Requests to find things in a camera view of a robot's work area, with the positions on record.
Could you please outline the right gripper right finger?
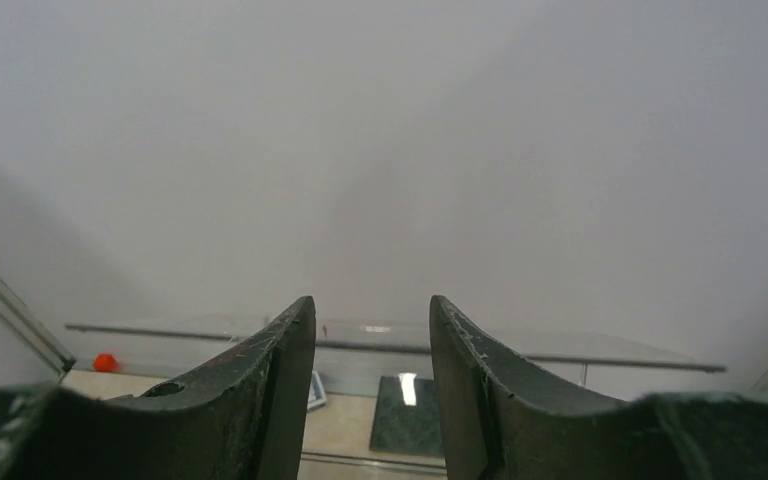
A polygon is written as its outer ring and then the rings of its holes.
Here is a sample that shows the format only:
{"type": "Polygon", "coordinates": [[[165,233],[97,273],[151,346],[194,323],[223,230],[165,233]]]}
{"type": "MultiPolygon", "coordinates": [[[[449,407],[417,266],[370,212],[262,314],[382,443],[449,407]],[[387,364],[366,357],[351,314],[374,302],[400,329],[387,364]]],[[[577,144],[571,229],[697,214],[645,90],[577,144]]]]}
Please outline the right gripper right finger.
{"type": "Polygon", "coordinates": [[[768,479],[768,394],[621,401],[567,381],[429,305],[451,479],[768,479]]]}

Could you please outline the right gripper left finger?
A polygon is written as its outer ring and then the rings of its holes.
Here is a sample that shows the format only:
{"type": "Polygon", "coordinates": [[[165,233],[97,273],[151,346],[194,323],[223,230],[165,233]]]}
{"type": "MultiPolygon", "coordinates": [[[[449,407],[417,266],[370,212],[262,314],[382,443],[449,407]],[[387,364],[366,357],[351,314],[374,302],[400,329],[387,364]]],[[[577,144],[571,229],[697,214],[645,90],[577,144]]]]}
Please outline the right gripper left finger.
{"type": "Polygon", "coordinates": [[[293,479],[315,339],[315,304],[303,296],[139,396],[0,387],[0,479],[293,479]]]}

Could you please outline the clear acrylic makeup organizer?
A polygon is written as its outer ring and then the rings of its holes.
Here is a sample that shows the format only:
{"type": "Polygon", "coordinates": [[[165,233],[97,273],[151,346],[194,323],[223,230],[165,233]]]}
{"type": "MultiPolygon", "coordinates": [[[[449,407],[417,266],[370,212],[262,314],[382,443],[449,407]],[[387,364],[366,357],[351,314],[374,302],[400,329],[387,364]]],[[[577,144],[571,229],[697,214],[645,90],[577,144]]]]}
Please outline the clear acrylic makeup organizer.
{"type": "Polygon", "coordinates": [[[467,412],[505,408],[568,418],[627,405],[589,388],[591,367],[721,374],[724,367],[600,334],[486,331],[441,298],[424,323],[322,319],[307,299],[273,317],[211,314],[118,323],[69,323],[82,361],[113,355],[129,374],[181,379],[256,347],[299,349],[302,380],[327,393],[376,396],[392,381],[399,405],[415,407],[431,381],[437,404],[467,412]]]}

